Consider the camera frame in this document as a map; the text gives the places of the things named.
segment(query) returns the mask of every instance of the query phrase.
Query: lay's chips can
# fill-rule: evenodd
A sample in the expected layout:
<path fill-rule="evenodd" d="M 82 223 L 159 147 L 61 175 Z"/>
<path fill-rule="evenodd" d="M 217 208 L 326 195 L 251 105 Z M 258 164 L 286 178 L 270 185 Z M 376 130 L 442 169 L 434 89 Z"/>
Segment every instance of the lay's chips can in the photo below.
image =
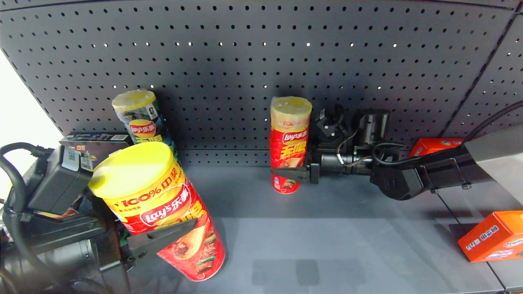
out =
<path fill-rule="evenodd" d="M 271 168 L 298 167 L 305 161 L 312 104 L 300 97 L 274 97 L 270 104 L 269 152 Z M 273 188 L 282 194 L 296 192 L 299 183 L 272 176 Z"/>
<path fill-rule="evenodd" d="M 95 169 L 89 188 L 131 234 L 197 219 L 192 231 L 158 256 L 192 281 L 212 277 L 225 247 L 200 195 L 166 144 L 147 142 L 122 149 Z"/>
<path fill-rule="evenodd" d="M 128 91 L 116 96 L 111 104 L 134 144 L 164 142 L 178 159 L 176 146 L 164 125 L 153 92 L 144 89 Z"/>

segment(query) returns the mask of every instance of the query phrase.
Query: white label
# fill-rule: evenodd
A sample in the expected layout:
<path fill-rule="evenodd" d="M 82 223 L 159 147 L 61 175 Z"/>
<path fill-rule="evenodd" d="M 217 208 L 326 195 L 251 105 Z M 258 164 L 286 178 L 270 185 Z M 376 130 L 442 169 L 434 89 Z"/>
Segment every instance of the white label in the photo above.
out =
<path fill-rule="evenodd" d="M 123 141 L 127 139 L 128 135 L 114 135 L 111 138 L 111 141 Z"/>
<path fill-rule="evenodd" d="M 62 161 L 62 167 L 70 169 L 74 172 L 77 172 L 79 162 L 80 162 L 80 152 L 70 149 L 70 148 L 64 148 L 64 158 Z"/>
<path fill-rule="evenodd" d="M 156 112 L 156 109 L 154 109 L 154 106 L 152 104 L 146 105 L 147 112 L 149 113 L 149 117 L 151 120 L 158 117 L 158 113 Z"/>
<path fill-rule="evenodd" d="M 416 151 L 416 154 L 414 154 L 414 156 L 418 156 L 422 151 L 423 151 L 423 148 L 420 147 L 420 148 Z"/>
<path fill-rule="evenodd" d="M 91 159 L 89 152 L 82 154 L 80 157 L 80 166 L 87 171 L 93 171 L 93 160 Z"/>

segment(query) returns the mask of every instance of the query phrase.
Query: pegboard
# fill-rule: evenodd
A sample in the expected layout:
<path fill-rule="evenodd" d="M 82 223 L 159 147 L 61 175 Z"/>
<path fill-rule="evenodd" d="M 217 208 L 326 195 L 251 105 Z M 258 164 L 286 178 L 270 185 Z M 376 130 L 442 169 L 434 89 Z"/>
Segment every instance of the pegboard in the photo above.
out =
<path fill-rule="evenodd" d="M 465 137 L 490 115 L 523 100 L 522 53 L 523 15 L 518 15 L 445 135 Z M 523 123 L 523 108 L 499 118 L 480 135 L 500 131 L 520 123 Z"/>
<path fill-rule="evenodd" d="M 60 0 L 61 4 L 86 2 L 86 1 L 93 1 L 93 0 Z M 470 4 L 474 4 L 474 5 L 487 5 L 487 6 L 506 7 L 506 8 L 516 8 L 516 6 L 518 5 L 517 1 L 512 1 L 512 0 L 439 0 L 439 1 L 470 3 Z M 43 6 L 43 5 L 49 5 L 49 4 L 45 3 L 43 1 L 36 1 L 36 0 L 2 0 L 0 2 L 0 11 L 29 8 L 29 7 L 36 7 L 36 6 Z"/>
<path fill-rule="evenodd" d="M 110 100 L 157 94 L 183 150 L 267 150 L 273 96 L 444 129 L 514 13 L 448 2 L 79 2 L 4 11 L 0 47 L 62 133 L 123 131 Z"/>

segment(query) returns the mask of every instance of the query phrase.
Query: orange snack box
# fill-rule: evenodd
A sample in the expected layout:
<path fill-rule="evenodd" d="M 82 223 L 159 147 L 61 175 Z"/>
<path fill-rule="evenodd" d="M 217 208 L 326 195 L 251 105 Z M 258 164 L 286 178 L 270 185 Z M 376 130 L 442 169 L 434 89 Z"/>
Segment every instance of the orange snack box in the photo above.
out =
<path fill-rule="evenodd" d="M 458 241 L 470 262 L 523 257 L 523 210 L 497 211 Z"/>
<path fill-rule="evenodd" d="M 409 157 L 423 156 L 440 150 L 458 147 L 463 138 L 420 138 L 412 148 Z"/>

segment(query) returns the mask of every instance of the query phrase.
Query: yellow plastic lid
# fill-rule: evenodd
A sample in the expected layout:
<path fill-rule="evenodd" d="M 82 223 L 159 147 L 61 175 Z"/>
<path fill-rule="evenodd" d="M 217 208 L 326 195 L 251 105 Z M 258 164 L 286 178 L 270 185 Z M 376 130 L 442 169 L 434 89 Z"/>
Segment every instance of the yellow plastic lid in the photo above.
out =
<path fill-rule="evenodd" d="M 149 90 L 132 90 L 119 94 L 112 100 L 112 107 L 117 111 L 135 110 L 156 100 L 154 93 Z"/>
<path fill-rule="evenodd" d="M 312 104 L 307 99 L 294 96 L 274 98 L 270 106 L 288 115 L 309 115 L 312 110 Z"/>
<path fill-rule="evenodd" d="M 309 126 L 312 104 L 305 98 L 275 97 L 270 103 L 270 125 L 280 132 L 300 132 Z"/>
<path fill-rule="evenodd" d="M 122 149 L 102 161 L 89 182 L 100 198 L 117 199 L 148 188 L 167 172 L 174 161 L 162 142 L 140 143 Z"/>

